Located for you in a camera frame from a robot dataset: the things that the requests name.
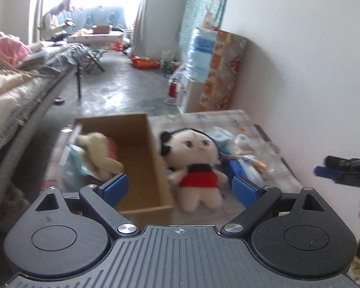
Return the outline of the cream bedding quilt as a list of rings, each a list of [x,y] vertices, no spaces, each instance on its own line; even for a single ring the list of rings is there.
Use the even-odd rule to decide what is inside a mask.
[[[23,72],[15,70],[0,70],[0,95],[21,86],[34,77],[38,77],[37,71]]]

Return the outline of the plaid floral tablecloth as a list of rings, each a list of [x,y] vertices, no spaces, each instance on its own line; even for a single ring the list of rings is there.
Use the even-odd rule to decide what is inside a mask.
[[[200,202],[193,212],[180,208],[180,199],[196,200],[208,195],[200,188],[183,187],[170,181],[170,161],[161,155],[163,132],[181,136],[187,129],[206,134],[219,149],[215,171],[219,175],[218,192],[222,201],[215,209]],[[284,192],[299,192],[301,184],[269,150],[244,111],[215,111],[149,117],[145,114],[89,117],[75,120],[61,134],[52,153],[42,188],[50,186],[62,192],[77,192],[88,184],[102,184],[99,173],[84,150],[87,135],[100,134],[109,139],[111,155],[124,166],[127,183],[110,193],[116,209],[139,228],[147,225],[222,226],[240,214],[242,204],[233,194],[235,176],[259,186],[272,185]]]

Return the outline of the beige plush toy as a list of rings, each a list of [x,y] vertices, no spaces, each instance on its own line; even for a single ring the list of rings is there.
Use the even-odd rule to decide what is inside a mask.
[[[89,164],[93,178],[108,181],[124,171],[124,165],[118,160],[116,143],[104,134],[79,135],[77,145],[83,150],[82,157]]]

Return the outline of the black-haired plush doll red dress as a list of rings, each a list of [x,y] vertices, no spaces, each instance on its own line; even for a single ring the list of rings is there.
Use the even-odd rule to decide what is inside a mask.
[[[209,209],[222,205],[220,185],[227,176],[216,169],[220,151],[216,142],[196,129],[163,131],[160,134],[160,155],[170,174],[167,180],[177,186],[179,208],[194,212],[200,204]]]

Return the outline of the bed with mattress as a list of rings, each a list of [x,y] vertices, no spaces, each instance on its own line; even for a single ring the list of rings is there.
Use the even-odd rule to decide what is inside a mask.
[[[26,56],[19,66],[0,59],[0,70],[37,71],[27,83],[0,95],[0,209],[8,205],[6,192],[19,161],[35,134],[42,116],[64,89],[73,73],[79,74],[81,59],[88,48],[82,44],[60,44],[44,47]],[[14,211],[0,213],[0,224],[6,225],[24,204],[16,192]]]

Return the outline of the red orange bag on floor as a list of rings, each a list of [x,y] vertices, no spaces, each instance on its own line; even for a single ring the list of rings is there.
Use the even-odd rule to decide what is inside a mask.
[[[133,67],[139,70],[156,70],[160,68],[159,62],[149,57],[137,57],[135,55],[131,55],[130,60]]]

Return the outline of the small white round container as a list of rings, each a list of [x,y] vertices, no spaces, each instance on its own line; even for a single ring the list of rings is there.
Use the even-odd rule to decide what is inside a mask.
[[[235,145],[242,151],[247,151],[250,147],[250,139],[244,134],[238,134],[234,139]]]

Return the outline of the white water dispenser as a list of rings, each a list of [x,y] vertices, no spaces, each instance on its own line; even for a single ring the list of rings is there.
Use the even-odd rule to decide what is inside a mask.
[[[195,81],[181,72],[177,107],[180,113],[194,113],[199,108],[199,100],[204,88],[204,82]]]

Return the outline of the low white table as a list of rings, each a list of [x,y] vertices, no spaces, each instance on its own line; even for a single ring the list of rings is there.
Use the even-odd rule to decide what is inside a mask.
[[[74,34],[68,38],[68,43],[104,45],[121,41],[124,35],[121,31],[111,31],[109,34]]]

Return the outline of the pink blanket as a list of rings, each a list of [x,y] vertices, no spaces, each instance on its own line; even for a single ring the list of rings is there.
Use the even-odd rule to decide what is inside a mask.
[[[0,59],[11,66],[19,66],[32,51],[18,37],[0,37]]]

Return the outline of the folding stool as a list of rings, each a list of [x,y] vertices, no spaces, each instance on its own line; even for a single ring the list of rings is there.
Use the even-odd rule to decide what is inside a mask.
[[[85,65],[85,72],[91,74],[93,68],[95,67],[101,72],[105,72],[104,67],[101,65],[101,58],[105,53],[107,53],[105,48],[90,48],[87,51],[86,57],[81,59],[81,62]]]

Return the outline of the orange striped white towel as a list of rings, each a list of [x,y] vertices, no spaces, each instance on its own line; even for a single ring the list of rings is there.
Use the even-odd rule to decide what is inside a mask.
[[[225,158],[228,160],[246,161],[261,174],[265,174],[269,171],[268,166],[254,155],[253,150],[242,151],[240,149],[235,149],[233,153],[225,155]]]

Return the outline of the brown cardboard box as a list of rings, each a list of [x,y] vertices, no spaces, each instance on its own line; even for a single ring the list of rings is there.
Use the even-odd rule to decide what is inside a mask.
[[[75,123],[82,125],[85,134],[100,132],[116,142],[129,183],[127,194],[115,209],[140,229],[147,225],[171,225],[174,200],[147,115],[77,118]]]

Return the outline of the blue water jug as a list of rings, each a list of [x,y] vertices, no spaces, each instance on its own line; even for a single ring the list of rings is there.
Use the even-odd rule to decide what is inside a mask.
[[[189,78],[199,82],[206,81],[217,33],[216,30],[204,28],[193,31],[185,63],[185,73]]]

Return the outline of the blue plastic packet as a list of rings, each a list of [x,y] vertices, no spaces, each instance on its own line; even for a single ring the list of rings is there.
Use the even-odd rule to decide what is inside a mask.
[[[66,192],[78,192],[86,185],[88,168],[82,159],[82,148],[66,144],[59,165],[62,173],[62,186]]]

